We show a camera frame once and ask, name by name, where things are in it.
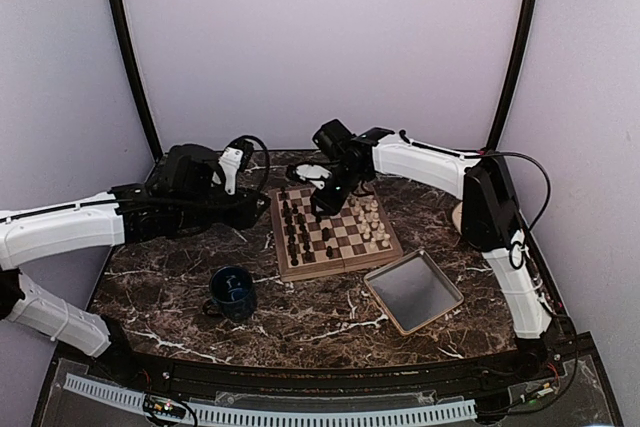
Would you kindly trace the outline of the wooden folding chess board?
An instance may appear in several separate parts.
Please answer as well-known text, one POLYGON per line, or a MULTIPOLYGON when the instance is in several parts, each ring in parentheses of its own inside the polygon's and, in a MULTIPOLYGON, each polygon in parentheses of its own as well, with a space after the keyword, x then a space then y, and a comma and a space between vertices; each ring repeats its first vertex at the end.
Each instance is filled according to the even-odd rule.
POLYGON ((394 262, 403 256, 403 250, 399 240, 393 230, 391 222, 386 215, 378 196, 374 193, 367 196, 374 196, 381 207, 382 221, 390 231, 391 249, 377 253, 367 253, 364 255, 356 255, 351 247, 348 239, 344 219, 350 213, 348 200, 345 202, 340 213, 331 217, 317 218, 311 212, 311 194, 313 189, 306 186, 285 188, 288 193, 286 200, 291 208, 291 216, 293 217, 293 226, 296 228, 295 240, 288 238, 285 229, 287 225, 284 222, 282 203, 285 200, 280 199, 280 190, 272 189, 269 191, 271 199, 271 219, 273 226, 273 234, 275 240, 275 248, 278 260, 279 274, 283 281, 292 282, 307 280, 329 275, 353 272, 362 269, 370 269, 381 267, 388 263, 394 262), (301 230, 296 216, 292 211, 293 205, 298 204, 299 213, 305 216, 306 231, 309 232, 309 240, 303 241, 301 238, 301 230), (329 228, 330 238, 324 242, 322 240, 322 229, 329 228), (296 256, 298 265, 292 266, 290 257, 292 255, 287 251, 287 243, 296 243, 296 256), (310 244, 310 252, 313 255, 311 263, 305 263, 303 259, 303 243, 310 244), (326 248, 333 248, 333 257, 326 256, 326 248))

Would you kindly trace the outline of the silver metal tray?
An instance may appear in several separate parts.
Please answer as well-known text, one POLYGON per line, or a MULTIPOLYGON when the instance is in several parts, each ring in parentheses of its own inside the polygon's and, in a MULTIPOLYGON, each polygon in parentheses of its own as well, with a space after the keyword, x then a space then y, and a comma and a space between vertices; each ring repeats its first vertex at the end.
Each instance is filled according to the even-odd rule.
POLYGON ((364 276, 364 283, 402 336, 459 307, 464 296, 425 250, 364 276))

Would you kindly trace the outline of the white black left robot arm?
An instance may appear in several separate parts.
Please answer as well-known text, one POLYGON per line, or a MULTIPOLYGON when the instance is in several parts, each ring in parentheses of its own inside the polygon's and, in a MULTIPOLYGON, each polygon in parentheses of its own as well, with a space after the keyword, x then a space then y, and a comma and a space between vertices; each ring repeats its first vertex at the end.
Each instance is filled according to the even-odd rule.
POLYGON ((252 135, 232 140, 221 153, 197 144, 172 147, 143 183, 113 187, 75 202, 1 214, 1 317, 30 327, 94 359, 120 383, 141 374, 119 324, 81 310, 37 285, 20 267, 28 262, 93 247, 116 247, 156 238, 197 235, 215 224, 254 226, 268 207, 261 178, 238 185, 254 150, 270 159, 252 135))

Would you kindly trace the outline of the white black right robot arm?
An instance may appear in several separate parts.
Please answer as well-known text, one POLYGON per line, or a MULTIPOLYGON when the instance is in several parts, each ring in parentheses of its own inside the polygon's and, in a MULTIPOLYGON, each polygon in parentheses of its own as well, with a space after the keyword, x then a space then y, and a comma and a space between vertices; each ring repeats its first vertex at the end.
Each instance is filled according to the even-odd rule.
POLYGON ((506 154, 436 147, 409 138, 405 131, 381 127, 356 135, 337 119, 325 123, 313 141, 326 162, 300 164, 291 172, 314 185, 314 214, 337 214, 350 194, 377 175, 402 177, 454 196, 462 203, 461 235, 495 274, 516 338, 543 337, 552 321, 551 308, 542 286, 533 280, 529 229, 521 215, 506 154))

